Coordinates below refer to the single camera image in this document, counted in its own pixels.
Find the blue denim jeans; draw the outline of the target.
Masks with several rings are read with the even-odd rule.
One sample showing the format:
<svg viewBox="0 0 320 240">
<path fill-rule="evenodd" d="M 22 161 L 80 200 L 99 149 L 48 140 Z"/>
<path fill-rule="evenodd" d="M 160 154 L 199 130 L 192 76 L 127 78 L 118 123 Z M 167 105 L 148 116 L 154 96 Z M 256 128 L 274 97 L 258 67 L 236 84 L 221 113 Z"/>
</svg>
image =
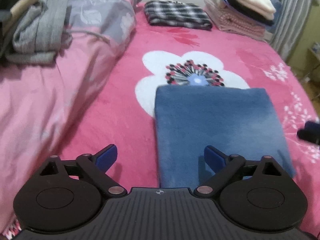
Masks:
<svg viewBox="0 0 320 240">
<path fill-rule="evenodd" d="M 295 175 L 276 110 L 262 88 L 161 86 L 155 122 L 161 187 L 196 188 L 213 171 L 204 149 L 260 160 L 271 155 Z"/>
</svg>

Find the pink floral bed blanket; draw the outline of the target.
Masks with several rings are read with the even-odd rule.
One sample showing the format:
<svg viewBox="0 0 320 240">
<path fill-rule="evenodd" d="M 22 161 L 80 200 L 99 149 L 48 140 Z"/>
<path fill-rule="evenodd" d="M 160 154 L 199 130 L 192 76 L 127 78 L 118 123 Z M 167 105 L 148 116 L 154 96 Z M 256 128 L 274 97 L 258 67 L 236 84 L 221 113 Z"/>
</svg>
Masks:
<svg viewBox="0 0 320 240">
<path fill-rule="evenodd" d="M 159 182 L 154 130 L 155 92 L 161 85 L 264 88 L 279 117 L 302 97 L 302 110 L 314 117 L 308 98 L 276 52 L 266 43 L 218 30 L 153 27 L 143 8 L 107 81 L 61 141 L 65 159 L 118 148 L 109 175 L 126 189 Z"/>
</svg>

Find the cluttered side table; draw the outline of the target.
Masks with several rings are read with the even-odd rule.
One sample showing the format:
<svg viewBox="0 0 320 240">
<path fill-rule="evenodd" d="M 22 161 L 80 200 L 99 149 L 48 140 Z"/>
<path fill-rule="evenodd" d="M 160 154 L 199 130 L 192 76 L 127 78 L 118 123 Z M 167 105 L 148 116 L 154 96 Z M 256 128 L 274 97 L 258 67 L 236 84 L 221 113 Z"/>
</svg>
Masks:
<svg viewBox="0 0 320 240">
<path fill-rule="evenodd" d="M 307 65 L 303 75 L 303 83 L 311 81 L 319 70 L 319 42 L 314 42 L 307 52 Z"/>
</svg>

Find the pink grey floral duvet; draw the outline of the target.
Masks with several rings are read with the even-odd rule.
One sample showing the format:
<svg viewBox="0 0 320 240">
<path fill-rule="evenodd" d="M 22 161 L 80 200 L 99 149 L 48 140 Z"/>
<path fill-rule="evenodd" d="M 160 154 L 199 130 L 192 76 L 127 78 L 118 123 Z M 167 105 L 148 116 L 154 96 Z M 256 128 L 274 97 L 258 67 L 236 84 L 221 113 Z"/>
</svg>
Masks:
<svg viewBox="0 0 320 240">
<path fill-rule="evenodd" d="M 15 220 L 17 192 L 104 87 L 140 1 L 68 0 L 72 42 L 52 64 L 1 63 L 1 230 Z"/>
</svg>

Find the black folded garment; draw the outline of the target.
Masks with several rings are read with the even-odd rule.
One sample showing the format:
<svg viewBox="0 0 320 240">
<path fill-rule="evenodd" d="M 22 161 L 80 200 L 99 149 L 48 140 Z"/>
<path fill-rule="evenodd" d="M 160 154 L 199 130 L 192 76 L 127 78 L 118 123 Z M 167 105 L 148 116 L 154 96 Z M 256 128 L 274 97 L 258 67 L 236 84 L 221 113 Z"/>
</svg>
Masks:
<svg viewBox="0 0 320 240">
<path fill-rule="evenodd" d="M 259 22 L 265 24 L 267 26 L 272 26 L 274 24 L 274 20 L 268 20 L 263 15 L 259 14 L 258 12 L 249 9 L 248 7 L 242 5 L 237 0 L 227 0 L 229 3 L 229 7 L 235 9 L 237 12 Z"/>
</svg>

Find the grey curtain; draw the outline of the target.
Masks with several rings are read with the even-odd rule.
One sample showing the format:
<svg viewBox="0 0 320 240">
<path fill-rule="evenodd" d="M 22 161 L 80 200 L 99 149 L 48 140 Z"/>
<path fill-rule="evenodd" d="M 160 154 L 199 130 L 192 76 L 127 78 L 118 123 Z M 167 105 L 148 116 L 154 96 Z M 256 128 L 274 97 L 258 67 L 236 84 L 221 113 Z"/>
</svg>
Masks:
<svg viewBox="0 0 320 240">
<path fill-rule="evenodd" d="M 313 0 L 279 0 L 282 8 L 270 46 L 285 61 L 295 47 Z"/>
</svg>

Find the grey knit garment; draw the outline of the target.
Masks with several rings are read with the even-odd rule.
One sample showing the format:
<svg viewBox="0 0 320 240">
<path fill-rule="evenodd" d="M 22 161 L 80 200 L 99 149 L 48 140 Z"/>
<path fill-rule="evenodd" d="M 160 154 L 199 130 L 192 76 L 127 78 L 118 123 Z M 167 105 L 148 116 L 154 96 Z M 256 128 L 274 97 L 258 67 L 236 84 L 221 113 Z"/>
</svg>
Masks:
<svg viewBox="0 0 320 240">
<path fill-rule="evenodd" d="M 61 49 L 67 49 L 72 35 L 65 30 L 68 0 L 39 0 L 30 6 L 9 31 L 2 53 L 14 64 L 49 65 Z"/>
</svg>

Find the pink patterned folded garment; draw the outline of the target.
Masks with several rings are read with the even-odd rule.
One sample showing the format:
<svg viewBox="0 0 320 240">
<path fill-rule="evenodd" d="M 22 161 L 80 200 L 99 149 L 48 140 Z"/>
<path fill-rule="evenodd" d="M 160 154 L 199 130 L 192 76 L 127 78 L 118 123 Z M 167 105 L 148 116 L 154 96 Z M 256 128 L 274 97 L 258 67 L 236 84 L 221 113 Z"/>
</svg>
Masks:
<svg viewBox="0 0 320 240">
<path fill-rule="evenodd" d="M 242 16 L 222 0 L 204 0 L 204 10 L 220 31 L 248 36 L 258 41 L 265 39 L 265 27 Z"/>
</svg>

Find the black white plaid garment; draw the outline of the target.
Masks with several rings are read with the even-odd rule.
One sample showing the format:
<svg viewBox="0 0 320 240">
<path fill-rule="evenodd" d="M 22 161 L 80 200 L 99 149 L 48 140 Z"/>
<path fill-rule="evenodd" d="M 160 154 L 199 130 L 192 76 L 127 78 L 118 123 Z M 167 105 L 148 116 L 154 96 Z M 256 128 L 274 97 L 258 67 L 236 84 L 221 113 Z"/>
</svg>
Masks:
<svg viewBox="0 0 320 240">
<path fill-rule="evenodd" d="M 149 1 L 144 5 L 149 25 L 210 30 L 213 25 L 206 12 L 193 3 Z"/>
</svg>

